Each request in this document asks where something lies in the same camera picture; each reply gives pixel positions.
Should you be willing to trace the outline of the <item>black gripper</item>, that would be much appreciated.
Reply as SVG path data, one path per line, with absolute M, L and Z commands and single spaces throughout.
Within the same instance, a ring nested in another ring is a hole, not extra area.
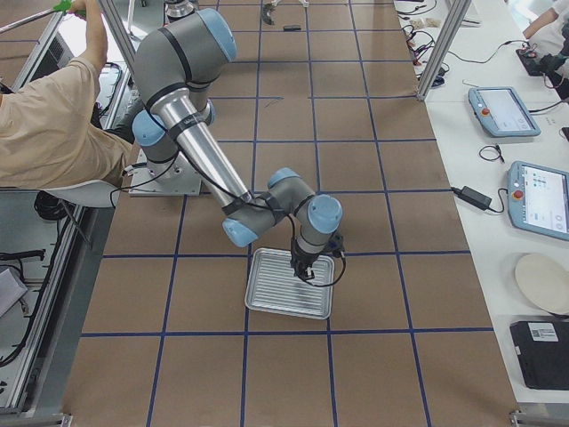
M 313 263 L 320 256 L 320 253 L 308 253 L 301 248 L 297 238 L 291 239 L 290 244 L 291 261 L 290 265 L 295 271 L 295 275 L 302 281 L 313 284 L 315 274 L 311 269 Z

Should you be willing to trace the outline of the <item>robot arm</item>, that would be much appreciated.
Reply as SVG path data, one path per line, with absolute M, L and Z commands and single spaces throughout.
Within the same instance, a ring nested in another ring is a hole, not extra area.
M 227 22 L 205 8 L 148 34 L 134 57 L 134 77 L 151 120 L 162 128 L 190 165 L 206 180 L 226 218 L 228 238 L 250 245 L 284 218 L 293 226 L 291 267 L 311 284 L 312 265 L 323 254 L 343 259 L 339 226 L 341 203 L 317 194 L 290 168 L 268 180 L 268 189 L 254 196 L 212 136 L 206 116 L 194 105 L 221 69 L 236 57 L 236 42 Z
M 164 16 L 166 23 L 188 17 L 197 9 L 193 1 L 189 0 L 164 0 Z

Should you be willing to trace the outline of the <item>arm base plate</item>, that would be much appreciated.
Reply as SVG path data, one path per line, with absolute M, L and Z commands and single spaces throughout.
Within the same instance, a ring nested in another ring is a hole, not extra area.
M 182 153 L 162 164 L 147 160 L 141 150 L 128 189 L 132 197 L 197 197 L 201 193 L 201 176 Z

